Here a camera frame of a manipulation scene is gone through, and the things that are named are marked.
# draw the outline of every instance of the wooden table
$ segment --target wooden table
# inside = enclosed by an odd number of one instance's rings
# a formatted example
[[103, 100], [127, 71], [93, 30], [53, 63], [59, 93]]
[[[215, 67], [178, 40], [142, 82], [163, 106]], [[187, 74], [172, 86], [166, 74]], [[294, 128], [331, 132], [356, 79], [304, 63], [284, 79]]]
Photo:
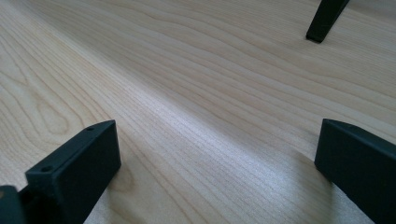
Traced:
[[315, 168], [323, 118], [396, 143], [395, 1], [1, 0], [0, 185], [86, 126], [122, 167], [86, 223], [370, 223]]

